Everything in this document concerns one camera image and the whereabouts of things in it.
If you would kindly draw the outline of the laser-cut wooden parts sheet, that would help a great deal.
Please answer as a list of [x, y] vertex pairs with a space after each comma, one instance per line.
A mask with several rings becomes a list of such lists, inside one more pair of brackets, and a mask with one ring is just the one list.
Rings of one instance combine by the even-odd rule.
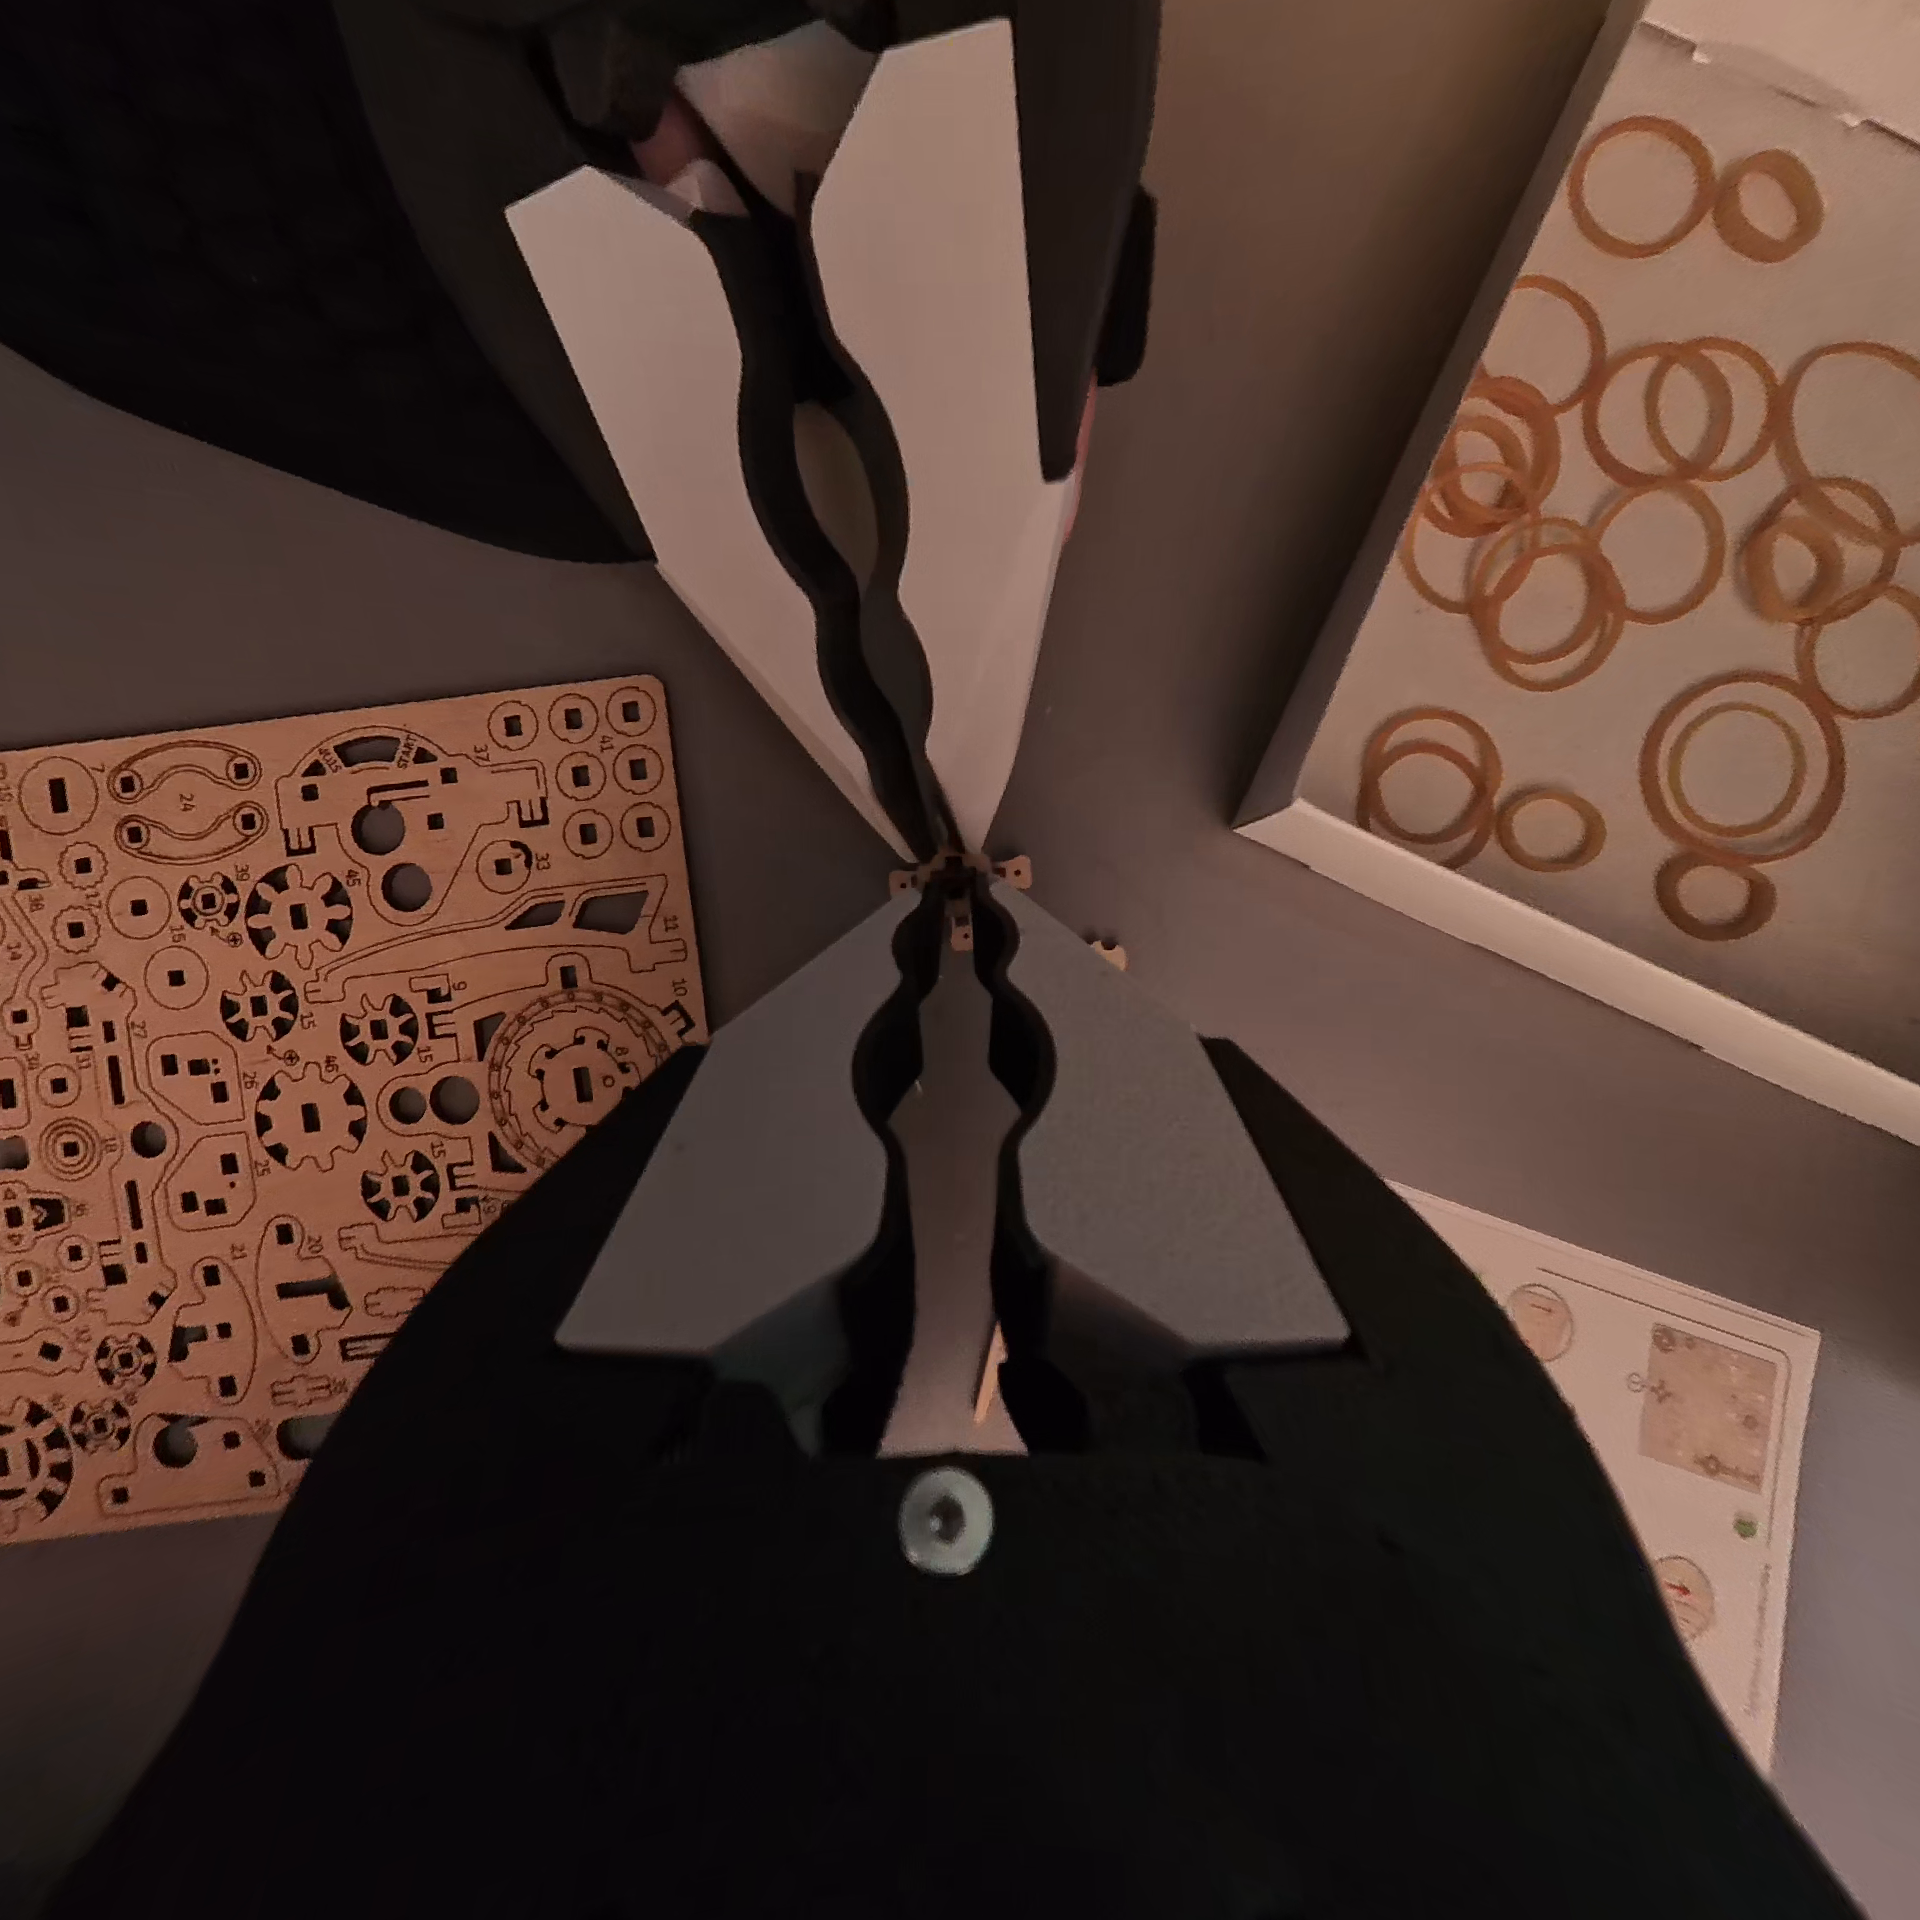
[[282, 1506], [695, 933], [651, 674], [4, 754], [4, 1545]]

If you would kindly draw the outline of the white cardboard box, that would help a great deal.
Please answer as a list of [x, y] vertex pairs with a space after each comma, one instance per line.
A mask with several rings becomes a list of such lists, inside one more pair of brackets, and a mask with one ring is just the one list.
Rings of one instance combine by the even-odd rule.
[[1365, 630], [1441, 431], [1466, 394], [1582, 141], [1609, 118], [1671, 112], [1724, 141], [1830, 159], [1842, 180], [1895, 173], [1915, 246], [1915, 5], [1620, 5], [1555, 115], [1543, 157], [1480, 273], [1445, 369], [1242, 800], [1245, 839], [1476, 948], [1595, 999], [1785, 1092], [1915, 1140], [1915, 732], [1889, 746], [1891, 784], [1852, 784], [1863, 829], [1838, 834], [1835, 886], [1784, 904], [1727, 947], [1678, 938], [1641, 886], [1597, 906], [1522, 896], [1518, 881], [1444, 871], [1358, 829], [1351, 751], [1386, 693]]

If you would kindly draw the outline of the person's left hand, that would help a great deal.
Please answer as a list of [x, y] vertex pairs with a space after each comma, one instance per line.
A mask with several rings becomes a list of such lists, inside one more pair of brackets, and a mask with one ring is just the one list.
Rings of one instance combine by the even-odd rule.
[[651, 133], [631, 142], [634, 168], [653, 187], [670, 187], [711, 154], [710, 130], [675, 90], [668, 90]]

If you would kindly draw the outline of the pile of rubber bands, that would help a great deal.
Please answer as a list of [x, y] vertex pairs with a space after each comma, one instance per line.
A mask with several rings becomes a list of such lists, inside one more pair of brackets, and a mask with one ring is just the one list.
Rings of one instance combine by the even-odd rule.
[[1915, 734], [1897, 175], [1605, 118], [1476, 348], [1364, 638], [1355, 829], [1727, 948], [1835, 889]]

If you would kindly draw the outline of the small wooden gear assembly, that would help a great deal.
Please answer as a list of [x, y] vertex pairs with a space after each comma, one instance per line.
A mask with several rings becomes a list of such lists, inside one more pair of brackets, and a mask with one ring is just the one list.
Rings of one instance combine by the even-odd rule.
[[974, 893], [985, 882], [1003, 882], [1017, 893], [1027, 893], [1034, 884], [1034, 862], [1027, 855], [993, 858], [985, 853], [948, 849], [914, 869], [890, 873], [886, 895], [890, 901], [914, 895], [939, 898], [948, 948], [971, 952], [976, 948]]

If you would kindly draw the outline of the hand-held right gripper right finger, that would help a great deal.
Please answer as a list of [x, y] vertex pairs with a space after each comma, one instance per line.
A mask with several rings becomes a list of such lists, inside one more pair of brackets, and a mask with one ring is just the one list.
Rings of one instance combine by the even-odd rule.
[[974, 895], [998, 1152], [998, 1394], [1030, 1455], [1197, 1452], [1232, 1366], [1345, 1315], [1195, 1030], [1010, 886]]

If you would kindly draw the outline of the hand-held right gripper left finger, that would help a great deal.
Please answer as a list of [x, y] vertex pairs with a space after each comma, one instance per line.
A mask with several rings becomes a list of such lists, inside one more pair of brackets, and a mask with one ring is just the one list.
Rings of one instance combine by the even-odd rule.
[[877, 1452], [916, 1320], [893, 1116], [942, 947], [942, 901], [897, 896], [703, 1047], [561, 1348], [703, 1362], [803, 1450]]

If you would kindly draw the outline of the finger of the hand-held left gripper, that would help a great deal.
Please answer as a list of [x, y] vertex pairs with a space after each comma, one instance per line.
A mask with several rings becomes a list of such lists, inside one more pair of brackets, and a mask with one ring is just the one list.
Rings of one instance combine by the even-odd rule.
[[861, 589], [803, 489], [797, 280], [743, 213], [582, 167], [507, 227], [655, 568], [899, 850], [938, 831], [861, 652]]
[[1074, 485], [1041, 468], [1011, 27], [886, 50], [810, 210], [828, 325], [904, 468], [926, 756], [978, 849], [1011, 775]]

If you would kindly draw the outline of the black quilted cushion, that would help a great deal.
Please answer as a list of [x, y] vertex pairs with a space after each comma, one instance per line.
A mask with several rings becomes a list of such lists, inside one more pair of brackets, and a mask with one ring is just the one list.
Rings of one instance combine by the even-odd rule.
[[7, 353], [449, 534], [648, 557], [438, 280], [327, 5], [7, 3], [1, 120]]

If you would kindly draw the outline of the printed instruction leaflet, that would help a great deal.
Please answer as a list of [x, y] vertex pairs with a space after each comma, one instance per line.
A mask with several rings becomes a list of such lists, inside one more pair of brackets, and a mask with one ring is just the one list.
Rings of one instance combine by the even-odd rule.
[[1571, 1409], [1702, 1685], [1769, 1772], [1817, 1332], [1395, 1190], [1476, 1275]]

